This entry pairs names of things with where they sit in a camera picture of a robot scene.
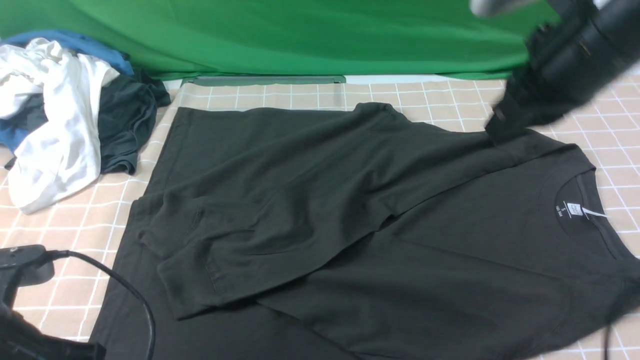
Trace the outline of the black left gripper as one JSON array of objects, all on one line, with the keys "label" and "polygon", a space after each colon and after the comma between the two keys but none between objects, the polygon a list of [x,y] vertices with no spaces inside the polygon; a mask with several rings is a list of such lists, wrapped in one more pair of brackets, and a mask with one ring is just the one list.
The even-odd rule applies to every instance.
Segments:
[{"label": "black left gripper", "polygon": [[104,360],[106,349],[91,342],[49,336],[27,322],[22,314],[0,306],[0,358],[2,360]]}]

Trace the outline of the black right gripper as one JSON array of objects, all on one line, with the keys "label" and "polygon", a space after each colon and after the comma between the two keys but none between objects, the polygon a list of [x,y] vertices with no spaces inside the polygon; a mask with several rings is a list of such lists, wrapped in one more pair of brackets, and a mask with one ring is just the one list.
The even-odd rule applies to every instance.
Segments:
[{"label": "black right gripper", "polygon": [[485,130],[496,144],[531,126],[549,125],[585,105],[601,89],[593,20],[544,23],[526,41],[528,63],[512,73]]}]

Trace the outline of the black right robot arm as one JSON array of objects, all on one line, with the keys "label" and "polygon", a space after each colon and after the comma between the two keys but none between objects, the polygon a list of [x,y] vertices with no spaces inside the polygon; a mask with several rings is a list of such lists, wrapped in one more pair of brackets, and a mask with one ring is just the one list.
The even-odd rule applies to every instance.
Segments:
[{"label": "black right robot arm", "polygon": [[555,123],[639,61],[637,0],[609,0],[601,7],[592,0],[548,4],[559,20],[538,25],[528,37],[528,61],[512,72],[485,125],[494,143]]}]

